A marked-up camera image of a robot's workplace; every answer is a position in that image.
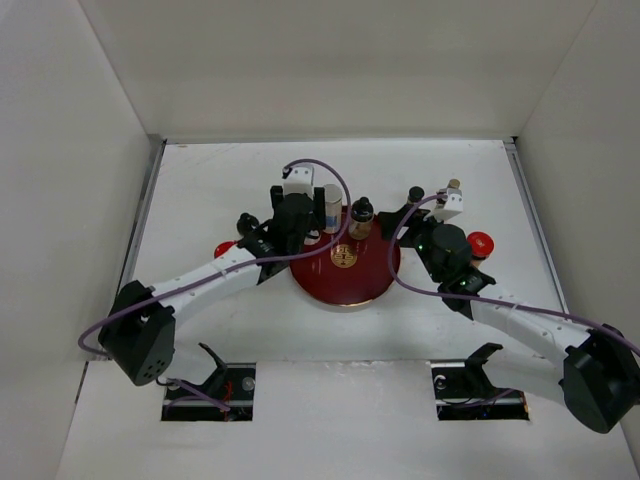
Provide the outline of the black-cap grinder bottle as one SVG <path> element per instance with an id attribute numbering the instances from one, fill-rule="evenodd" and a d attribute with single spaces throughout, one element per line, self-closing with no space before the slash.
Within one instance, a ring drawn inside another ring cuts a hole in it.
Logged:
<path id="1" fill-rule="evenodd" d="M 356 200 L 351 208 L 348 233 L 356 241 L 366 239 L 372 230 L 374 207 L 368 197 Z"/>

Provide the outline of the small black-cap spice jar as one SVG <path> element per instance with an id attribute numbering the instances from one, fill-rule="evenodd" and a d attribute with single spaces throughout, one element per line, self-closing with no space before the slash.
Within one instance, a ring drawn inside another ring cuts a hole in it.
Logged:
<path id="1" fill-rule="evenodd" d="M 407 205 L 414 205 L 419 203 L 425 196 L 425 191 L 423 188 L 419 186 L 413 186 L 409 189 L 407 194 Z"/>

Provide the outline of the black-cap white bottle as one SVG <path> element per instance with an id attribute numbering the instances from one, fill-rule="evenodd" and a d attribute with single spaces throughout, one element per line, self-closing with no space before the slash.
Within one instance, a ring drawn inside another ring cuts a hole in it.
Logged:
<path id="1" fill-rule="evenodd" d="M 236 230 L 240 237 L 245 237 L 260 227 L 261 223 L 257 217 L 248 212 L 240 215 L 236 222 Z"/>

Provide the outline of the yellow-label sesame oil bottle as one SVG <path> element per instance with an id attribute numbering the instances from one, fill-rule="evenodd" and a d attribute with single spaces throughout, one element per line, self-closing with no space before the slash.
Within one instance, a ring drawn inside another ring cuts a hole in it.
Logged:
<path id="1" fill-rule="evenodd" d="M 439 190 L 439 193 L 446 196 L 460 194 L 460 181 L 456 178 L 450 179 L 448 184 L 444 188 Z"/>

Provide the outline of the red-lid chili sauce jar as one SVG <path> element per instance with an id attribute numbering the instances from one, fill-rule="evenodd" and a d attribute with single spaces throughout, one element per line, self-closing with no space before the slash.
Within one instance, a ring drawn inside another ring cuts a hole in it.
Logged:
<path id="1" fill-rule="evenodd" d="M 230 240 L 230 241 L 224 241 L 221 242 L 220 244 L 218 244 L 213 252 L 213 258 L 217 259 L 221 256 L 223 256 L 224 254 L 226 254 L 232 247 L 234 247 L 237 244 L 237 242 L 235 240 Z"/>

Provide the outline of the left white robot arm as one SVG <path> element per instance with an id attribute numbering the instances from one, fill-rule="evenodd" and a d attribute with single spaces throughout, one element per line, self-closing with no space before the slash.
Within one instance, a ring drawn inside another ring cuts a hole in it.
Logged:
<path id="1" fill-rule="evenodd" d="M 261 222 L 244 212 L 236 222 L 240 239 L 213 261 L 172 280 L 126 284 L 101 327 L 98 342 L 136 386 L 174 377 L 176 331 L 214 302 L 258 286 L 286 270 L 302 253 L 307 235 L 325 226 L 325 189 L 310 194 L 270 190 L 273 215 Z"/>

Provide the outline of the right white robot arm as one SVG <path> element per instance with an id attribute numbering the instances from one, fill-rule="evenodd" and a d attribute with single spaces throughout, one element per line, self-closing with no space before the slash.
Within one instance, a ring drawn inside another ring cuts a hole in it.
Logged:
<path id="1" fill-rule="evenodd" d="M 502 368 L 478 361 L 464 370 L 464 384 L 483 396 L 500 380 L 517 390 L 555 400 L 585 427 L 605 434 L 639 404 L 639 349 L 615 328 L 576 315 L 530 306 L 502 289 L 472 262 L 473 248 L 464 231 L 451 224 L 463 210 L 458 194 L 436 194 L 436 205 L 422 201 L 378 215 L 389 248 L 411 248 L 430 279 L 433 296 L 453 312 L 492 327 L 549 362 L 532 361 Z"/>

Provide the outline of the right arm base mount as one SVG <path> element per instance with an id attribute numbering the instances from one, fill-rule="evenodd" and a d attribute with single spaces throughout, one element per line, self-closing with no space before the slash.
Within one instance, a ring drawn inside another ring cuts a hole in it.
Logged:
<path id="1" fill-rule="evenodd" d="M 490 356 L 502 349 L 502 345 L 487 343 L 466 359 L 431 364 L 440 421 L 529 420 L 524 393 L 495 387 L 484 372 Z"/>

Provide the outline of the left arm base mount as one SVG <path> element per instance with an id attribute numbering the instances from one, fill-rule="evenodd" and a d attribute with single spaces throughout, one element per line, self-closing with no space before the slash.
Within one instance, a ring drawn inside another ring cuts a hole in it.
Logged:
<path id="1" fill-rule="evenodd" d="M 190 387 L 157 380 L 165 388 L 161 420 L 164 422 L 250 422 L 253 420 L 257 366 L 225 362 L 200 342 L 212 370 L 201 384 Z"/>

